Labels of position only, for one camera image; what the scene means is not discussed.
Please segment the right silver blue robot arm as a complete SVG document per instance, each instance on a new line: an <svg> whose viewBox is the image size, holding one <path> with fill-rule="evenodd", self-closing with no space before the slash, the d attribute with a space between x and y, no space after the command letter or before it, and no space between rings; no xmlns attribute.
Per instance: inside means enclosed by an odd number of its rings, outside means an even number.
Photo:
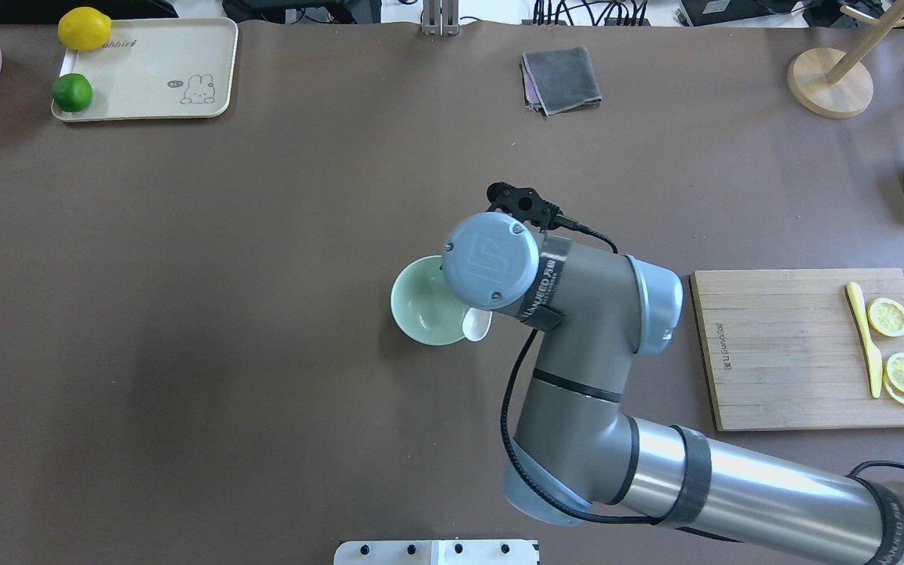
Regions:
<svg viewBox="0 0 904 565"><path fill-rule="evenodd" d="M904 564L904 482L836 476L624 414L635 355L667 346L668 269L535 235L499 212L447 237L442 272L471 307L542 332L505 494L548 523L645 523L835 564Z"/></svg>

